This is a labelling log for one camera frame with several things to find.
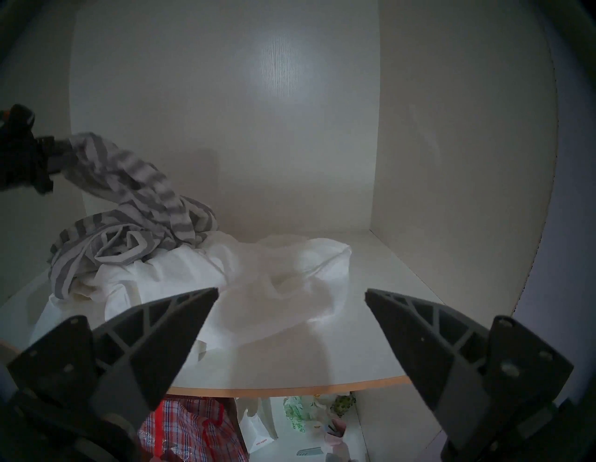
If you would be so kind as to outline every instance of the red plaid bag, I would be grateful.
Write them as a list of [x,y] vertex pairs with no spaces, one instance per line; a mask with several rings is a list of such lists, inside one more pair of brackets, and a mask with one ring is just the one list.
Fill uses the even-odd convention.
[[224,406],[213,398],[164,399],[138,434],[145,461],[249,460]]

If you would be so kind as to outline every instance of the white cloth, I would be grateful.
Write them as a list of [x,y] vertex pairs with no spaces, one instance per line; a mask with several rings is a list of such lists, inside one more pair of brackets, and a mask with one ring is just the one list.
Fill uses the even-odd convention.
[[105,303],[105,320],[131,306],[217,287],[219,299],[197,340],[206,349],[234,348],[307,320],[338,313],[349,282],[347,244],[270,236],[240,243],[213,232],[199,249],[182,246],[146,262],[101,265],[71,292]]

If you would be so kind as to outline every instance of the wood grain texture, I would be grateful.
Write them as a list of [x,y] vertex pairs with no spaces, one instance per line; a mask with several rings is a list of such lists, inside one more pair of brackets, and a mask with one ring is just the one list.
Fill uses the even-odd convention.
[[412,383],[408,376],[391,377],[389,379],[367,380],[365,382],[340,383],[295,388],[253,388],[253,389],[217,389],[170,387],[167,394],[175,396],[212,396],[214,398],[266,398],[269,396],[303,396],[329,395],[332,393],[348,393],[369,388],[383,388],[393,385]]

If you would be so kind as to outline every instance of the plastic bag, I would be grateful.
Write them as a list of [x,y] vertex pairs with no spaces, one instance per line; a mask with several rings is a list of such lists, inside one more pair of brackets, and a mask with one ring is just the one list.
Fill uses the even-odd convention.
[[236,398],[236,408],[238,425],[249,454],[277,439],[273,419],[265,411],[261,398]]
[[284,399],[285,416],[292,428],[301,433],[307,431],[326,431],[331,419],[336,417],[329,411],[327,404],[319,401],[318,396],[289,396]]

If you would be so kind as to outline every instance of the white shelf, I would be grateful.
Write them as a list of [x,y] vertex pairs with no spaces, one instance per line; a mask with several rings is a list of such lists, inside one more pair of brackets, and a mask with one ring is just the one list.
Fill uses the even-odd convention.
[[[207,351],[197,365],[178,374],[173,391],[199,394],[206,391],[192,389],[233,390],[210,392],[214,396],[239,396],[240,390],[266,389],[262,396],[275,396],[272,389],[326,387],[404,375],[364,302],[364,293],[371,287],[440,303],[439,298],[370,231],[316,236],[352,247],[350,292],[343,312],[237,349]],[[280,390],[278,395],[294,394],[288,391]]]

